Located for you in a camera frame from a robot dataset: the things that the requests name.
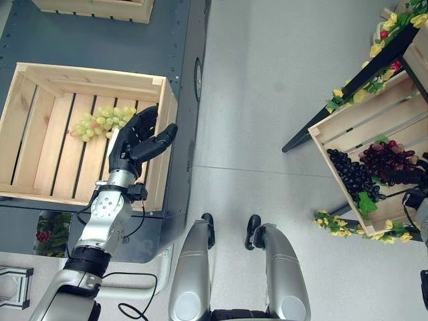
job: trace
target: robotic arm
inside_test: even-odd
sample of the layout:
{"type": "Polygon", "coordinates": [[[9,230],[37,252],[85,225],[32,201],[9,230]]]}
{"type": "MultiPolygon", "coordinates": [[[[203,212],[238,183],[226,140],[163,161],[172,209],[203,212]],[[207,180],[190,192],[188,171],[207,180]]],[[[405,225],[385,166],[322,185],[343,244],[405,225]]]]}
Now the robotic arm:
{"type": "Polygon", "coordinates": [[[91,217],[70,258],[52,280],[30,321],[97,321],[101,306],[95,301],[110,258],[124,237],[133,201],[145,200],[143,162],[158,156],[173,142],[177,125],[154,135],[157,107],[135,115],[117,134],[109,155],[110,176],[91,198],[91,217]]]}

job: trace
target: cable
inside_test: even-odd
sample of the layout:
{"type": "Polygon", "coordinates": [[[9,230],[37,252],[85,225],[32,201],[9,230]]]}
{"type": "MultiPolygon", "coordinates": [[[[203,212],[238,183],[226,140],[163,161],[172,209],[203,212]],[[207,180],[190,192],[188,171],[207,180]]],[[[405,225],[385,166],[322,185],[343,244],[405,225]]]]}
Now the cable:
{"type": "Polygon", "coordinates": [[[404,195],[403,197],[403,209],[404,209],[404,213],[407,216],[407,219],[409,220],[409,223],[416,229],[416,231],[418,231],[419,233],[421,232],[420,229],[418,229],[418,227],[415,225],[415,223],[413,222],[413,220],[410,218],[409,212],[407,211],[407,207],[406,207],[406,202],[407,199],[409,199],[409,194],[404,195]]]}
{"type": "Polygon", "coordinates": [[[132,234],[135,234],[141,228],[142,224],[144,223],[144,220],[146,219],[146,209],[144,207],[144,202],[142,202],[142,216],[141,215],[131,215],[131,217],[142,217],[142,220],[140,222],[140,225],[134,231],[132,231],[128,235],[125,235],[123,238],[130,237],[132,234]]]}
{"type": "Polygon", "coordinates": [[[133,320],[143,319],[144,321],[149,321],[148,318],[145,316],[145,314],[148,310],[148,307],[150,306],[150,304],[153,301],[154,294],[156,293],[156,288],[158,286],[158,277],[155,276],[154,274],[151,274],[151,273],[112,272],[112,273],[108,273],[105,276],[103,276],[102,279],[107,278],[108,276],[116,275],[116,274],[126,275],[126,276],[151,276],[152,278],[154,278],[154,287],[153,287],[152,296],[150,297],[150,300],[148,301],[146,308],[142,312],[139,309],[137,309],[134,306],[131,306],[130,304],[127,304],[127,303],[121,302],[118,304],[119,311],[121,311],[128,318],[133,319],[133,320]],[[134,311],[135,313],[138,314],[138,316],[131,316],[128,312],[124,311],[123,307],[126,307],[126,308],[134,311]]]}

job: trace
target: green grapes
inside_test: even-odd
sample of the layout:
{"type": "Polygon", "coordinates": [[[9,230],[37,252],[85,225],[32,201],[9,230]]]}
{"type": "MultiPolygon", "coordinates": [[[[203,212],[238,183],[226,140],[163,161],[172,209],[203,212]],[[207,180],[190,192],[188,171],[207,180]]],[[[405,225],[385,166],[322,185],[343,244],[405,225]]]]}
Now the green grapes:
{"type": "Polygon", "coordinates": [[[128,106],[99,108],[94,115],[85,112],[82,119],[72,126],[70,136],[79,136],[84,142],[89,142],[92,137],[103,134],[111,139],[113,135],[111,130],[124,128],[135,114],[136,108],[128,106]]]}

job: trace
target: gray table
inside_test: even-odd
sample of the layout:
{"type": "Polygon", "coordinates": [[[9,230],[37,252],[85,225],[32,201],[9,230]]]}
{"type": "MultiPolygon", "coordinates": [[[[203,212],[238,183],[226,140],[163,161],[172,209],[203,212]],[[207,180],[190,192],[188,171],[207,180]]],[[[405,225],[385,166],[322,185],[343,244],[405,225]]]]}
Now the gray table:
{"type": "MultiPolygon", "coordinates": [[[[163,210],[121,245],[116,261],[145,263],[183,232],[191,184],[199,103],[194,70],[203,62],[211,0],[156,0],[150,24],[42,13],[30,0],[16,0],[0,39],[0,112],[16,62],[59,64],[166,76],[179,98],[179,133],[173,146],[163,210]]],[[[21,199],[0,201],[0,251],[32,253],[41,210],[76,206],[21,199]]],[[[140,223],[132,218],[132,231],[140,223]]],[[[83,226],[73,219],[69,246],[83,226]]]]}

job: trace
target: wooden box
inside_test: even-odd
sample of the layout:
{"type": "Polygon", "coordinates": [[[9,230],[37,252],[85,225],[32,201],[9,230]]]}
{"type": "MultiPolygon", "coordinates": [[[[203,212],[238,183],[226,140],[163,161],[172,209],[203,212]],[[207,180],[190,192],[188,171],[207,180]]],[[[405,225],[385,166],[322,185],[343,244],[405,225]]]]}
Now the wooden box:
{"type": "MultiPolygon", "coordinates": [[[[18,63],[0,119],[0,196],[86,205],[95,182],[108,178],[108,140],[84,143],[69,135],[71,126],[98,108],[157,104],[155,134],[177,115],[165,77],[18,63]]],[[[143,164],[148,211],[162,209],[170,153],[143,164]]]]}
{"type": "Polygon", "coordinates": [[[154,0],[32,0],[43,12],[149,23],[154,0]]]}
{"type": "MultiPolygon", "coordinates": [[[[407,222],[401,205],[403,196],[379,201],[378,209],[369,213],[371,220],[365,221],[326,151],[332,148],[347,152],[353,162],[358,162],[358,154],[367,149],[376,137],[384,134],[389,139],[404,144],[405,150],[414,150],[416,155],[421,156],[428,151],[428,105],[420,94],[409,97],[415,90],[413,81],[402,72],[391,79],[380,94],[373,95],[361,104],[335,112],[309,129],[367,235],[385,231],[387,219],[407,222]]],[[[381,187],[380,193],[390,195],[411,186],[399,184],[381,187]]],[[[409,208],[409,212],[411,216],[415,215],[413,209],[409,208]]]]}

